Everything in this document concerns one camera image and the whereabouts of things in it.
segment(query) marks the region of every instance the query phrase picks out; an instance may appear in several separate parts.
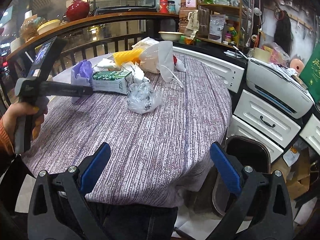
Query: drawer handle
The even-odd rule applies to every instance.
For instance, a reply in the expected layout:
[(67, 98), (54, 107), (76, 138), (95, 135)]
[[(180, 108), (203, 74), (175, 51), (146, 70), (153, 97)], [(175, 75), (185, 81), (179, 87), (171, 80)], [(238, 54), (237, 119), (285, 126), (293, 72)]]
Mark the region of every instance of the drawer handle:
[(269, 124), (268, 122), (264, 121), (262, 115), (260, 116), (260, 119), (261, 119), (261, 121), (263, 121), (267, 126), (270, 126), (270, 127), (272, 127), (272, 128), (276, 127), (275, 124), (271, 125), (271, 124)]

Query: blue gripper pad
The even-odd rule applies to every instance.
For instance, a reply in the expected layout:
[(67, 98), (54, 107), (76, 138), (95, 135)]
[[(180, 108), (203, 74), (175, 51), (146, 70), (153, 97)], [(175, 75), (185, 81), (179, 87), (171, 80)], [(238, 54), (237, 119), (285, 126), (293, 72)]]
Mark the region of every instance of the blue gripper pad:
[(228, 191), (239, 196), (241, 193), (241, 178), (236, 169), (228, 160), (226, 153), (218, 143), (213, 143), (210, 147), (210, 157), (218, 169)]
[(80, 179), (80, 193), (85, 195), (92, 192), (101, 173), (106, 167), (110, 156), (111, 149), (107, 143), (103, 143), (99, 149), (94, 153), (95, 157), (88, 165)]

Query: red vase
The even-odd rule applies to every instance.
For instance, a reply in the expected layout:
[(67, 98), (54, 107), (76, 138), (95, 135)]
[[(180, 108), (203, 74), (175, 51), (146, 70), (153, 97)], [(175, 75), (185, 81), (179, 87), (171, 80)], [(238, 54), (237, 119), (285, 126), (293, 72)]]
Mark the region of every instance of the red vase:
[(89, 14), (89, 3), (82, 0), (73, 0), (72, 4), (68, 7), (66, 15), (70, 22), (86, 18)]

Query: white printer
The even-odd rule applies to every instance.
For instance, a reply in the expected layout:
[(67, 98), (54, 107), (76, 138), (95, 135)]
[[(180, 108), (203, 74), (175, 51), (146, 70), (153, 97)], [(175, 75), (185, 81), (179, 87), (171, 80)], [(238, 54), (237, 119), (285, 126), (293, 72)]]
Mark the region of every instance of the white printer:
[(302, 117), (314, 104), (308, 91), (286, 80), (263, 62), (254, 59), (248, 61), (246, 80), (250, 89), (275, 103), (293, 118)]

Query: tablecloth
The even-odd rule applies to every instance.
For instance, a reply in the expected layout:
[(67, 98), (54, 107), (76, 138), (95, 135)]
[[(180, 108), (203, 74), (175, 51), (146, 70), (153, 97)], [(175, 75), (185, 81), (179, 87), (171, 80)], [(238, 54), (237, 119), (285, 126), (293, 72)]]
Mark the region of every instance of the tablecloth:
[(71, 104), (70, 97), (55, 97), (38, 139), (22, 156), (30, 171), (35, 176), (41, 170), (64, 172), (107, 142), (111, 158), (87, 200), (182, 205), (183, 190), (199, 190), (213, 166), (209, 147), (223, 139), (231, 99), (210, 67), (185, 55), (177, 57), (187, 68), (175, 72), (184, 89), (146, 73), (166, 98), (152, 113), (129, 111), (126, 96), (120, 94), (94, 93), (79, 105)]

